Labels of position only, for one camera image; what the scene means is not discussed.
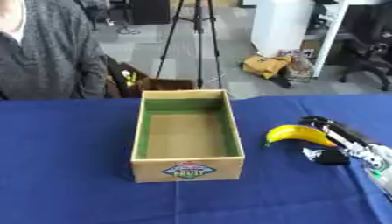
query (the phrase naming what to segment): banana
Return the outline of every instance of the banana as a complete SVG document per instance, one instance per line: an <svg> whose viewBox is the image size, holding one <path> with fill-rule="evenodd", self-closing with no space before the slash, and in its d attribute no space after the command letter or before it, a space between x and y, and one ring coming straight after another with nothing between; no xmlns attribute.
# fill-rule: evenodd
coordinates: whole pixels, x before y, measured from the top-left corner
<svg viewBox="0 0 392 224"><path fill-rule="evenodd" d="M284 139L299 139L329 147L336 146L336 143L326 138L326 133L308 126L282 125L267 133L267 145Z"/></svg>

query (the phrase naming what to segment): fruit box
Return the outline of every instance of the fruit box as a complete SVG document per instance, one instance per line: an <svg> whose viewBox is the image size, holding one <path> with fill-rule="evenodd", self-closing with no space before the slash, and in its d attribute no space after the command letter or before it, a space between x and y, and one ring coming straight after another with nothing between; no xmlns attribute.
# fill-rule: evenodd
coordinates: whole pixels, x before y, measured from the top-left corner
<svg viewBox="0 0 392 224"><path fill-rule="evenodd" d="M224 90L144 91L136 182L238 179L244 152Z"/></svg>

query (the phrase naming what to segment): floor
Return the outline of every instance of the floor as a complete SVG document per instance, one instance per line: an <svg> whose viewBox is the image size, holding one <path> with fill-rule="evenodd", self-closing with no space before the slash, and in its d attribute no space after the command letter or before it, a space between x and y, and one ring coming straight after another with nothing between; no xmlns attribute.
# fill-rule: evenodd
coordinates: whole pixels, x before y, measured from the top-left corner
<svg viewBox="0 0 392 224"><path fill-rule="evenodd" d="M255 53L250 44L250 34L255 11L243 8L217 8L217 32L224 88L234 98L249 98L259 95L317 95L317 94L360 94L380 93L379 81L368 73L351 75L348 83L337 82L341 68L326 66L317 80L309 83L292 82L291 89L244 73L238 63ZM183 17L191 17L193 8L184 8ZM118 27L102 25L95 36L102 49L120 62L129 62L134 67L154 76L158 70L160 56L165 47L170 24L132 25L132 34L117 34ZM212 44L211 26L204 23L203 63L204 88L217 88L216 67ZM197 75L197 36L192 24L178 23L171 48L164 64L162 78L196 79Z"/></svg>

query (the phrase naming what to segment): gray sweater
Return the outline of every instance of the gray sweater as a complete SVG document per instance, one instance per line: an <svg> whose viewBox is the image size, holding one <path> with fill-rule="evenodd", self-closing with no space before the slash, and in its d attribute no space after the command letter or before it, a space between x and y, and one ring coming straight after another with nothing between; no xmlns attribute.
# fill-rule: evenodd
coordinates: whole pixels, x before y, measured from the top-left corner
<svg viewBox="0 0 392 224"><path fill-rule="evenodd" d="M0 91L9 99L103 97L106 66L72 0L25 0L22 45L0 33Z"/></svg>

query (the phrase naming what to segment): chair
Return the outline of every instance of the chair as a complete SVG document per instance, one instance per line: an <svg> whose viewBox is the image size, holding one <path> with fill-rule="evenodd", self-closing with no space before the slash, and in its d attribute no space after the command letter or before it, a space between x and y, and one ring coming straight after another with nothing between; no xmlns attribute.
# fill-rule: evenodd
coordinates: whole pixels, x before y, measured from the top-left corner
<svg viewBox="0 0 392 224"><path fill-rule="evenodd" d="M345 21L348 23L343 25L354 35L354 40L347 40L342 47L341 53L344 57L340 55L343 62L341 65L346 69L339 78L340 82L347 82L349 74L360 71L370 72L380 79L382 91L389 90L388 75L392 75L392 66L383 61L380 56L386 54L392 44L390 14L392 14L392 2L376 6L353 7L348 12Z"/></svg>
<svg viewBox="0 0 392 224"><path fill-rule="evenodd" d="M130 9L130 0L74 0L85 12L88 20L93 25L94 30L97 29L98 19L106 14L107 22L110 21L113 10L122 9L123 17L130 23L130 15L128 10Z"/></svg>

